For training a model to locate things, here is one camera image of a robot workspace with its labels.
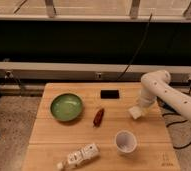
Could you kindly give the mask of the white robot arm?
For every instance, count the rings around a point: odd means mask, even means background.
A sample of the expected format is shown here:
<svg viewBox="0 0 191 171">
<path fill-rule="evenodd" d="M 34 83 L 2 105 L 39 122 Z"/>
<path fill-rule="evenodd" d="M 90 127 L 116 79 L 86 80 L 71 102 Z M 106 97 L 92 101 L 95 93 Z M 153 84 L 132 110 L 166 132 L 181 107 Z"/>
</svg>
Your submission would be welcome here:
<svg viewBox="0 0 191 171">
<path fill-rule="evenodd" d="M 149 72 L 141 77 L 141 92 L 138 105 L 151 106 L 157 97 L 191 122 L 191 97 L 169 85 L 171 75 L 166 70 Z"/>
</svg>

